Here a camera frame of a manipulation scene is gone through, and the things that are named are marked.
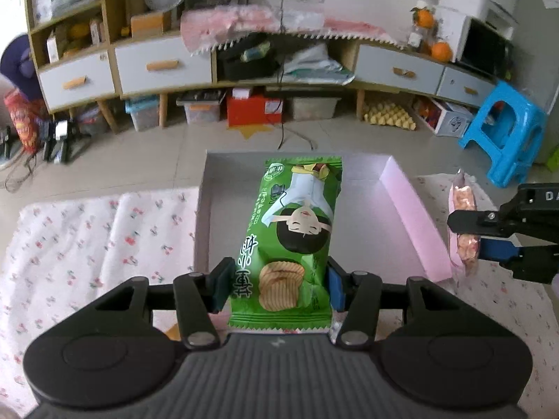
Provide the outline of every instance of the chip bag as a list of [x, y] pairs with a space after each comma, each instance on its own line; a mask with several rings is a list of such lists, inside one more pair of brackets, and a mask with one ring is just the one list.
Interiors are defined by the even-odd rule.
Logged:
[[326, 261], [342, 180], [340, 157], [271, 159], [242, 244], [232, 327], [329, 327]]
[[[463, 171], [459, 171], [452, 182], [448, 197], [448, 211], [477, 211], [476, 198]], [[480, 250], [480, 237], [475, 235], [457, 235], [448, 230], [449, 253], [452, 262], [453, 277], [460, 281], [477, 272], [477, 257]]]

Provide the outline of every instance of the red box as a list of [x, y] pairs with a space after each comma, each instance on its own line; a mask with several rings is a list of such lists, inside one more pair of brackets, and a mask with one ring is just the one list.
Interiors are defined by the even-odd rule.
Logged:
[[245, 124], [281, 123], [283, 101], [261, 95], [248, 99], [235, 99], [227, 96], [227, 121], [229, 127]]

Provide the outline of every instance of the white drawer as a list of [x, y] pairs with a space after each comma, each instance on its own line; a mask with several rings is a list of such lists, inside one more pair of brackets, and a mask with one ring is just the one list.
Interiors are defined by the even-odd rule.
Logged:
[[444, 66], [414, 55], [360, 46], [355, 74], [357, 80], [435, 94]]
[[115, 52], [125, 95], [211, 83], [210, 55], [191, 56], [180, 36], [135, 42]]
[[47, 69], [38, 77], [50, 111], [115, 93], [107, 51]]
[[493, 88], [495, 88], [495, 85], [491, 82], [448, 67], [444, 70], [437, 96], [457, 100], [474, 107], [481, 107]]

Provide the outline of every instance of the blue lid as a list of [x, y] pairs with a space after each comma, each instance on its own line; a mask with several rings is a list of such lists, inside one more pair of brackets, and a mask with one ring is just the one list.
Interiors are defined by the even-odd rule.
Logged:
[[143, 96], [129, 99], [125, 103], [126, 113], [136, 113], [141, 110], [150, 109], [159, 105], [159, 96]]

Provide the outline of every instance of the yellow egg tray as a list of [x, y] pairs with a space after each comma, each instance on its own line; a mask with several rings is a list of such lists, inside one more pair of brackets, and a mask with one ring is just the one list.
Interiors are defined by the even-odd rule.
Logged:
[[410, 114], [401, 105], [389, 100], [365, 103], [363, 119], [369, 124], [401, 127], [409, 131], [414, 131], [417, 128]]

